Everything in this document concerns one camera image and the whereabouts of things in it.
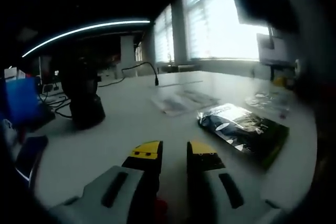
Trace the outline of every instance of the led light strip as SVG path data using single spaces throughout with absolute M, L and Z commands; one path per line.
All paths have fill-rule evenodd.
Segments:
M 73 30 L 73 31 L 70 31 L 70 32 L 67 32 L 65 34 L 61 34 L 61 35 L 58 35 L 52 39 L 49 39 L 43 43 L 41 43 L 40 45 L 34 47 L 33 49 L 29 50 L 28 52 L 26 52 L 24 55 L 22 55 L 22 58 L 23 57 L 26 57 L 28 54 L 30 54 L 31 52 L 33 52 L 34 50 L 36 50 L 37 48 L 41 47 L 41 46 L 44 46 L 45 44 L 48 44 L 49 42 L 52 42 L 56 39 L 59 39 L 59 38 L 62 38 L 62 37 L 65 37 L 65 36 L 68 36 L 70 34 L 75 34 L 75 33 L 78 33 L 79 31 L 85 31 L 85 30 L 90 30 L 90 29 L 93 29 L 93 28 L 97 28 L 97 27 L 103 27 L 103 26 L 115 26 L 115 25 L 125 25 L 125 24 L 148 24 L 150 23 L 149 20 L 130 20 L 130 21 L 119 21 L 119 22 L 110 22 L 110 23 L 104 23 L 104 24 L 99 24 L 99 25 L 94 25 L 94 26 L 87 26 L 87 27 L 83 27 L 83 28 L 79 28 L 77 30 Z

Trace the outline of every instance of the window blind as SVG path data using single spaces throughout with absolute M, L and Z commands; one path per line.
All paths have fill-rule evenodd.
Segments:
M 154 25 L 155 62 L 174 61 L 172 9 L 169 5 Z
M 188 56 L 199 58 L 259 58 L 256 34 L 267 27 L 242 25 L 234 0 L 184 0 Z

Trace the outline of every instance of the desk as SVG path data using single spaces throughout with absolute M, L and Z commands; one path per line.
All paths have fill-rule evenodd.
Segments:
M 174 92 L 183 87 L 220 98 L 255 111 L 245 98 L 271 84 L 265 80 L 209 73 L 160 74 L 161 86 L 154 76 L 127 78 L 122 83 L 100 88 L 106 119 L 96 127 L 76 131 L 70 120 L 58 117 L 38 133 L 49 137 L 36 179 L 35 193 L 46 207 L 81 196 L 83 187 L 113 165 L 121 165 L 130 151 L 146 141 L 162 140 L 163 159 L 158 196 L 169 205 L 170 223 L 187 217 L 186 147 L 200 140 L 218 151 L 236 183 L 249 188 L 255 197 L 269 200 L 285 211 L 293 210 L 308 192 L 316 163 L 317 133 L 313 111 L 293 100 L 286 119 L 267 116 L 290 127 L 290 134 L 275 162 L 263 172 L 248 159 L 240 158 L 232 146 L 206 133 L 197 125 L 196 112 L 169 117 L 153 105 L 156 92 Z M 174 83 L 185 85 L 170 86 Z M 70 113 L 68 108 L 61 110 Z

